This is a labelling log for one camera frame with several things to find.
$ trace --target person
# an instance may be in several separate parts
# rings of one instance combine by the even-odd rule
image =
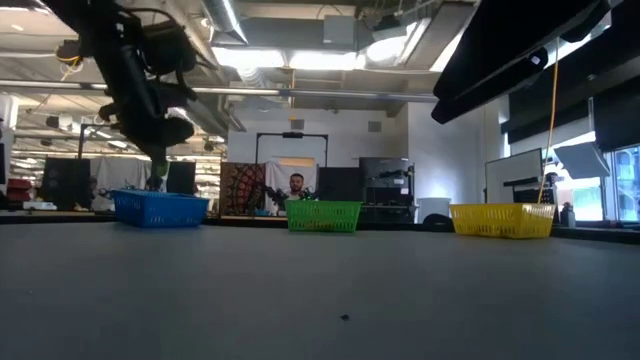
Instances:
[[[304,187],[304,176],[295,173],[289,177],[289,188],[287,195],[289,200],[300,200],[300,193]]]

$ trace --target gray table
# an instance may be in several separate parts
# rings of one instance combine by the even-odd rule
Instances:
[[[640,358],[631,245],[102,223],[0,257],[2,360]]]

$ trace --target ceiling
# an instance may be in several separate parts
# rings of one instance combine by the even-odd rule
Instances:
[[[209,30],[202,25],[204,15],[200,0],[122,0],[120,3],[131,7],[156,8],[165,4],[167,11],[174,14],[179,21],[180,19],[185,19],[188,22],[188,24],[184,25],[187,25],[187,30],[191,30],[189,34],[192,36],[192,40],[193,37],[197,37],[201,42],[204,41],[206,43],[207,41]],[[324,15],[333,15],[339,12],[348,16],[359,12],[361,13],[361,18],[374,19],[380,11],[384,10],[382,6],[389,10],[399,4],[402,4],[402,1],[236,0],[235,7],[239,17],[245,20],[268,18],[274,20],[302,19],[317,21],[316,19],[322,19]],[[413,4],[404,4],[403,6],[408,8]],[[180,11],[180,15],[184,16],[178,17],[175,13],[177,11]],[[429,44],[434,45],[429,46],[429,44],[421,43],[416,48],[416,59],[425,58],[429,62],[420,64],[420,61],[418,61],[419,66],[417,68],[414,66],[410,69],[396,67],[393,69],[354,71],[296,70],[294,74],[281,69],[263,69],[263,73],[269,81],[277,86],[288,86],[295,77],[295,87],[304,89],[429,93],[435,85],[439,73],[430,73],[428,68],[432,65],[437,55],[442,52],[444,46],[460,30],[460,25],[447,27],[447,23],[453,23],[453,21],[447,19],[447,16],[446,14],[442,15],[439,23],[435,20],[432,21],[431,27],[433,31],[427,29],[425,37],[428,34],[430,36]],[[149,15],[144,17],[143,21],[151,22],[154,19]],[[75,38],[77,38],[76,34],[52,14],[36,11],[2,11],[0,13],[0,78],[60,81],[63,75],[67,73],[68,68],[59,63],[53,56],[46,55],[52,54],[63,40]],[[227,82],[232,81],[234,82],[233,84],[241,80],[235,69],[231,67],[222,67],[215,76],[210,75],[211,71],[205,71],[197,67],[187,74],[186,80],[192,86],[220,86],[220,79]],[[104,82],[92,59],[86,60],[78,71],[68,74],[66,81]],[[40,154],[37,154],[38,151],[67,152],[71,156],[72,153],[77,151],[77,140],[58,140],[62,137],[79,136],[77,129],[71,131],[66,128],[47,128],[45,125],[47,116],[70,114],[75,119],[80,119],[80,116],[92,119],[101,106],[110,102],[108,97],[96,93],[71,95],[56,93],[55,91],[33,90],[20,92],[7,90],[7,92],[18,96],[21,104],[17,125],[19,139],[14,149],[17,151],[32,151],[31,154],[24,153],[25,156],[32,158],[41,157]],[[216,97],[203,96],[201,98],[204,105],[209,109],[214,109],[218,106],[213,101],[216,100]],[[296,108],[381,110],[387,111],[389,116],[394,116],[402,105],[403,103],[401,102],[314,97],[300,97],[296,98],[294,102]],[[111,132],[109,129],[102,129],[101,131],[113,136],[114,139],[120,137],[119,134]],[[40,137],[46,136],[54,138],[52,145],[41,145]],[[209,160],[219,163],[219,158],[224,157],[226,148],[224,144],[218,143],[213,152],[204,151],[203,145],[206,136],[207,134],[204,131],[198,129],[197,136],[189,139],[187,144],[170,149],[170,154],[174,156],[192,154],[212,156],[213,158],[217,157],[218,160],[213,158]],[[109,147],[106,141],[88,141],[84,149],[91,154],[108,153],[124,154],[126,156],[140,154],[133,146],[129,146],[126,150],[116,151],[113,147]]]

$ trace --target blue basket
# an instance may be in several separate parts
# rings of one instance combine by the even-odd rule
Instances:
[[[118,220],[140,227],[195,227],[209,199],[139,190],[113,191]]]

